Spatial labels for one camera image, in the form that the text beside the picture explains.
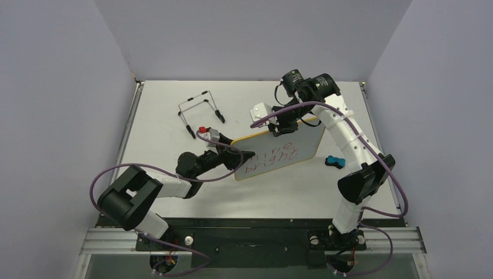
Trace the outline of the blue black whiteboard eraser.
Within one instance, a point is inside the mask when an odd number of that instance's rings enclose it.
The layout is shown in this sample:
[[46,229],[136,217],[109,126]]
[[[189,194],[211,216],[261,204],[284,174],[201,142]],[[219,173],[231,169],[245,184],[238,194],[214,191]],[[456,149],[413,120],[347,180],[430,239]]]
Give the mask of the blue black whiteboard eraser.
[[326,157],[324,164],[326,166],[336,167],[337,169],[343,169],[345,167],[345,159],[336,156],[329,155]]

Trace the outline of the yellow framed whiteboard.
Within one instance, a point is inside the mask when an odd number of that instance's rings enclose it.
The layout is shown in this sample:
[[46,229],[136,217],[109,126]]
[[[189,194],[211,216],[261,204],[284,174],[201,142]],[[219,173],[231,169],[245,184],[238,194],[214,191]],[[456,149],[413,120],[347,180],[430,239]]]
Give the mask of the yellow framed whiteboard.
[[269,131],[235,139],[232,146],[255,155],[234,173],[237,181],[265,174],[315,156],[326,128],[298,122],[298,130],[275,137]]

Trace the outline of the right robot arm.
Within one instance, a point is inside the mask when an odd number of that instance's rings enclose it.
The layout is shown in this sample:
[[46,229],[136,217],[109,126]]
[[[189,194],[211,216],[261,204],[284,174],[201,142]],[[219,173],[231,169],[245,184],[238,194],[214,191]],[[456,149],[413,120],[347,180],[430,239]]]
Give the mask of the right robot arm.
[[295,108],[276,116],[276,122],[268,125],[269,131],[276,137],[293,133],[298,129],[298,120],[311,113],[330,133],[350,171],[338,181],[342,201],[328,232],[329,243],[335,248],[343,248],[351,241],[351,232],[360,223],[363,207],[388,177],[382,163],[392,169],[395,159],[391,155],[383,155],[363,134],[338,85],[328,74],[303,78],[299,70],[294,69],[282,76],[280,85],[291,98],[287,106],[309,101],[319,104]]

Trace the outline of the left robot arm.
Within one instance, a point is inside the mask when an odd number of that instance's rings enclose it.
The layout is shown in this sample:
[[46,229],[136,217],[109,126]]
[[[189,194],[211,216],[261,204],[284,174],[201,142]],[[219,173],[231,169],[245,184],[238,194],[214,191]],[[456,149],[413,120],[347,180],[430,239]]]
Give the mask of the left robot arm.
[[154,174],[146,166],[126,164],[125,171],[95,200],[105,216],[126,231],[136,230],[151,237],[151,243],[160,250],[173,244],[169,224],[151,206],[158,198],[190,199],[197,194],[204,181],[198,177],[223,165],[234,171],[254,157],[253,151],[239,151],[219,146],[198,156],[184,152],[178,157],[176,172],[167,175],[163,170]]

